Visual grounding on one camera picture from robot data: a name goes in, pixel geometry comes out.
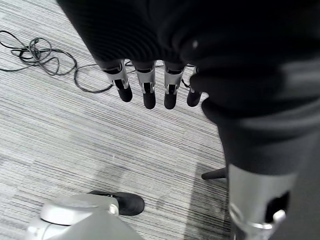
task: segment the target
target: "robotic finger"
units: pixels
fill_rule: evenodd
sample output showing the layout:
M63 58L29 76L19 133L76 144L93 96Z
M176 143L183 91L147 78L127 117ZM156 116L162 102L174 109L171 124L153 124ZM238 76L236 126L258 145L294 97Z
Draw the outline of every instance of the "robotic finger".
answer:
M173 109L177 101L177 93L186 67L183 63L163 61L164 64L164 106Z
M198 72L198 68L195 66L193 69L192 75L195 75ZM202 92L194 90L191 86L189 89L188 97L186 99L186 103L189 107L195 107L200 102Z
M139 85L143 92L143 103L147 109L153 109L156 105L156 72L155 61L138 62L131 61L137 74Z
M129 85L128 76L124 64L124 59L113 61L95 60L101 70L107 74L108 80L118 90L120 98L124 102L130 102L132 99L132 91Z

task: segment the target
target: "striped carpet floor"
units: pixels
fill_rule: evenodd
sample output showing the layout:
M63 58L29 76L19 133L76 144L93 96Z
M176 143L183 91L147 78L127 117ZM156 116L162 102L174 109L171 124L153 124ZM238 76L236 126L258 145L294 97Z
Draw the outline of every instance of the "striped carpet floor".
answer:
M80 66L94 63L54 0L0 0L0 30L25 44L46 38ZM17 46L7 36L0 39ZM71 65L58 57L62 70ZM21 66L0 46L0 68ZM186 81L192 70L185 70ZM228 239L226 182L200 178L224 166L217 129L200 106L187 106L184 86L176 107L165 109L164 72L156 71L153 110L143 105L135 73L129 75L133 99L124 103L115 88L100 94L79 90L73 73L0 71L1 240L23 239L45 201L91 190L141 195L145 211L122 219L146 240ZM87 87L107 84L97 67L82 70L79 80Z

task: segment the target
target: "black fingertip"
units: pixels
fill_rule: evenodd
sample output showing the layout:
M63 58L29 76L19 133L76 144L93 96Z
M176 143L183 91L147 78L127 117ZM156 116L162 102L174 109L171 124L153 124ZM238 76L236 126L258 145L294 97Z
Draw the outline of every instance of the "black fingertip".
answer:
M143 103L147 109L153 109L156 105L156 94L153 93L144 93L143 94Z
M173 109L176 105L177 94L165 94L164 95L164 106L166 109Z
M200 98L201 98L201 92L197 92L197 91L192 92L191 90L189 90L188 97L186 99L186 103L190 107L195 107L200 102Z
M131 91L130 85L126 89L124 89L124 88L123 89L119 89L118 93L119 93L120 98L124 102L128 103L128 102L131 101L131 99L132 99L132 91Z

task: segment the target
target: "black shoe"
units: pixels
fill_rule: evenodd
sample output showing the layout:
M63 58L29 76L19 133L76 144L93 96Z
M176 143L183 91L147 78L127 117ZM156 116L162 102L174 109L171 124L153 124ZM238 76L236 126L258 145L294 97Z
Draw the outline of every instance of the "black shoe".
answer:
M145 201L139 195L128 192L105 192L93 190L88 194L108 196L116 198L119 203L119 215L136 216L142 213L145 209Z

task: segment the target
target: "black cable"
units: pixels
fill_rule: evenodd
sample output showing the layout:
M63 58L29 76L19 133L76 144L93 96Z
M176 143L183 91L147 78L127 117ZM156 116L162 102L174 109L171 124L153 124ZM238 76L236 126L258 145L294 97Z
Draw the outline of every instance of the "black cable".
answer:
M5 33L10 35L11 37L13 37L17 42L19 42L21 44L22 47L11 47L8 45L5 45L3 42L0 41L0 44L2 46L4 46L5 48L11 49L11 54L14 55L15 57L18 57L20 59L20 61L25 64L25 67L22 68L18 68L18 69L4 69L4 68L0 68L1 71L4 72L17 72L17 71L21 71L30 67L41 67L48 75L50 76L63 76L66 75L68 73L70 73L73 69L77 68L77 61L76 59L68 52L65 52L61 49L58 48L52 48L51 43L46 40L45 38L42 37L36 37L34 39L32 39L29 42L29 45L26 46L22 41L20 41L15 35L13 35L12 33L8 32L8 31L4 31L1 30L1 33ZM37 44L39 43L39 41L42 40L44 42L46 42L49 45L49 48L37 48ZM50 54L52 52L56 52L56 53L62 53L67 55L69 58L72 59L73 61L73 66L66 72L59 72L60 70L60 61L59 58L57 57L51 57L49 58ZM30 53L31 56L30 57L26 57L24 56L25 53ZM46 67L46 64L49 63L50 61L55 60L57 63L56 66L56 70L52 71L50 69L48 69Z
M86 67L93 67L93 66L98 66L97 64L89 64L89 65L85 65L85 66L80 66L78 67L75 71L74 71L74 75L73 75L73 81L75 83L75 85L80 88L82 91L86 92L86 93L92 93L92 94L99 94L99 93L103 93L105 91L108 91L109 89L111 89L113 87L112 84L110 84L107 88L105 89L102 89L102 90L88 90L82 86L80 86L80 84L78 83L78 80L77 80L77 75L78 75L78 71L79 69L83 69L83 68L86 68Z

